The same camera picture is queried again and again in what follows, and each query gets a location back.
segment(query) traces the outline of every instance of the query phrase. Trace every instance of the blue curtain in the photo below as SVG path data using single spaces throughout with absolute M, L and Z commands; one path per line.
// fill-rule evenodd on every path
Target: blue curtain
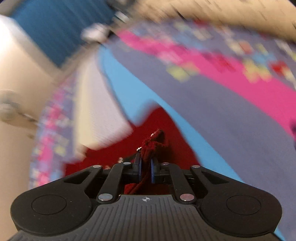
M 11 17 L 61 66 L 83 43 L 80 33 L 84 28 L 110 24 L 113 15 L 105 0 L 25 0 Z

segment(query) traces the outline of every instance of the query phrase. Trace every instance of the dark red garment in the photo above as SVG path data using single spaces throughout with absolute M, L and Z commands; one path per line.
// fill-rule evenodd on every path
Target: dark red garment
M 151 136 L 157 129 L 165 133 L 168 142 L 166 148 L 157 153 L 159 162 L 170 162 L 180 166 L 181 169 L 189 169 L 191 165 L 199 164 L 197 158 L 179 132 L 173 120 L 161 107 L 154 109 L 140 126 L 134 126 L 133 133 L 109 147 L 99 150 L 88 149 L 86 158 L 76 164 L 67 164 L 65 175 L 72 174 L 92 165 L 100 164 L 112 167 L 120 157 L 128 157 L 136 152 L 136 149 L 143 144 L 143 141 Z M 130 186 L 125 193 L 130 193 L 135 186 Z M 151 185 L 148 178 L 146 183 L 137 189 L 138 194 L 166 194 L 168 189 L 164 185 Z

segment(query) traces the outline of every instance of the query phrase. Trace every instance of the metal pin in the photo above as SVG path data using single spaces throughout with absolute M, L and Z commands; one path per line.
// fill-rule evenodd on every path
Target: metal pin
M 188 202 L 188 201 L 192 201 L 194 199 L 194 196 L 189 193 L 184 193 L 184 194 L 180 195 L 180 199 L 182 201 Z
M 98 196 L 98 199 L 101 201 L 110 201 L 113 196 L 110 193 L 102 193 Z

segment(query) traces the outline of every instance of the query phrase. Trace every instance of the crosshair symbol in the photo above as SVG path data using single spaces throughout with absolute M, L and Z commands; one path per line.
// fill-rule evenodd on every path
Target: crosshair symbol
M 148 202 L 148 201 L 150 201 L 150 200 L 151 200 L 151 198 L 144 197 L 144 198 L 142 198 L 141 200 L 143 200 L 144 202 Z

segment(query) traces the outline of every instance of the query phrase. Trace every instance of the beige wall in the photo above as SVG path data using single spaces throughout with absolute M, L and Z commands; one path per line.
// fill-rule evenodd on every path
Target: beige wall
M 53 89 L 53 77 L 24 50 L 0 18 L 0 90 L 21 96 L 27 113 L 39 117 Z M 28 188 L 30 155 L 34 145 L 29 134 L 36 127 L 22 118 L 0 122 L 0 240 L 16 232 L 10 218 L 12 201 Z

